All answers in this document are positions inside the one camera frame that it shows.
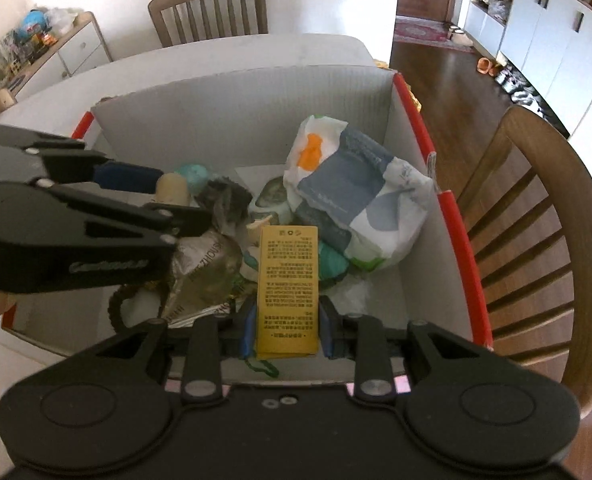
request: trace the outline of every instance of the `green string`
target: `green string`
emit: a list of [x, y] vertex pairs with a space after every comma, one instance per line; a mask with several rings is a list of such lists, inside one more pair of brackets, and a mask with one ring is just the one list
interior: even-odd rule
[[254, 372], [262, 372], [263, 374], [268, 375], [272, 379], [277, 379], [278, 376], [281, 374], [278, 368], [272, 365], [269, 361], [261, 359], [258, 362], [264, 365], [265, 368], [261, 368], [260, 366], [254, 366], [249, 362], [249, 359], [245, 359], [245, 364], [249, 367], [250, 370], [253, 370]]

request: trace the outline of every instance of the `beige cylindrical object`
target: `beige cylindrical object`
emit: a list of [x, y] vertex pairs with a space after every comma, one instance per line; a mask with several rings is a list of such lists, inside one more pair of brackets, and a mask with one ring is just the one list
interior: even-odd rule
[[188, 206], [191, 202], [185, 177], [178, 173], [165, 173], [156, 182], [156, 202]]

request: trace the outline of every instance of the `gripper brand logo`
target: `gripper brand logo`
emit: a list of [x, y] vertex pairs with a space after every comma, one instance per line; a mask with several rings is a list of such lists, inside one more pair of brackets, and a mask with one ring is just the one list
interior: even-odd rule
[[69, 272], [75, 274], [76, 272], [92, 272], [95, 270], [128, 270], [128, 269], [144, 269], [148, 266], [149, 260], [129, 260], [127, 262], [98, 262], [95, 264], [85, 264], [82, 262], [74, 262], [69, 266]]

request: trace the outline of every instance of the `red rug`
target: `red rug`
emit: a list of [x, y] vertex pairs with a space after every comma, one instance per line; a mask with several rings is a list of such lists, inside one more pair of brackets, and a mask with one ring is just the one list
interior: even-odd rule
[[397, 16], [396, 27], [394, 27], [394, 41], [439, 46], [458, 50], [459, 52], [474, 52], [473, 47], [448, 40], [447, 32], [448, 26], [441, 22]]

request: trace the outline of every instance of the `screw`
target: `screw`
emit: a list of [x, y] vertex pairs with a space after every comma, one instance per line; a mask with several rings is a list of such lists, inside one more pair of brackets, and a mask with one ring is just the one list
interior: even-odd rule
[[263, 408], [267, 408], [268, 410], [275, 410], [281, 406], [276, 399], [265, 399], [261, 404], [263, 405]]
[[160, 240], [169, 245], [174, 245], [176, 243], [176, 238], [172, 235], [160, 235]]
[[293, 396], [293, 395], [283, 395], [281, 397], [281, 404], [284, 404], [285, 406], [293, 406], [297, 402], [298, 402], [298, 397]]
[[189, 381], [185, 384], [185, 393], [191, 397], [208, 397], [216, 393], [216, 385], [200, 379]]
[[383, 379], [370, 379], [361, 384], [362, 392], [372, 397], [385, 396], [391, 393], [392, 389], [391, 383]]
[[53, 180], [51, 180], [50, 178], [39, 178], [36, 181], [36, 186], [38, 186], [38, 187], [44, 187], [44, 189], [49, 189], [54, 184], [55, 184], [55, 182]]

